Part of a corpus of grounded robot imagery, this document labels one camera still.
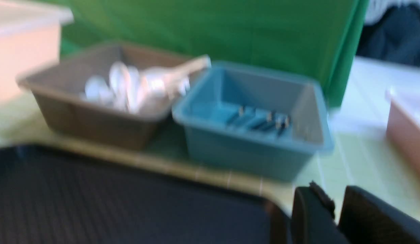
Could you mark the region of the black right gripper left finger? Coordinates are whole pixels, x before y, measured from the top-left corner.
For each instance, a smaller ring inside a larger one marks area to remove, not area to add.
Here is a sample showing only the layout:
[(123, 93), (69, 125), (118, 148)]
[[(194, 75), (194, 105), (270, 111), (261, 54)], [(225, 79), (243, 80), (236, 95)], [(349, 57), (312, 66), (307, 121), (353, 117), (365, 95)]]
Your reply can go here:
[(295, 189), (291, 216), (294, 244), (348, 244), (335, 223), (335, 202), (316, 182)]

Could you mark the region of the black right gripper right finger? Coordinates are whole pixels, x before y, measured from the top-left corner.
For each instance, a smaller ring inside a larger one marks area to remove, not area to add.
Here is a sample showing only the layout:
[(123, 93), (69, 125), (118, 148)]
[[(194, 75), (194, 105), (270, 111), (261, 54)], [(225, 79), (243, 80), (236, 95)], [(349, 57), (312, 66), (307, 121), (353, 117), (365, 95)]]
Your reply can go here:
[(345, 188), (338, 228), (351, 244), (420, 244), (420, 221), (353, 185)]

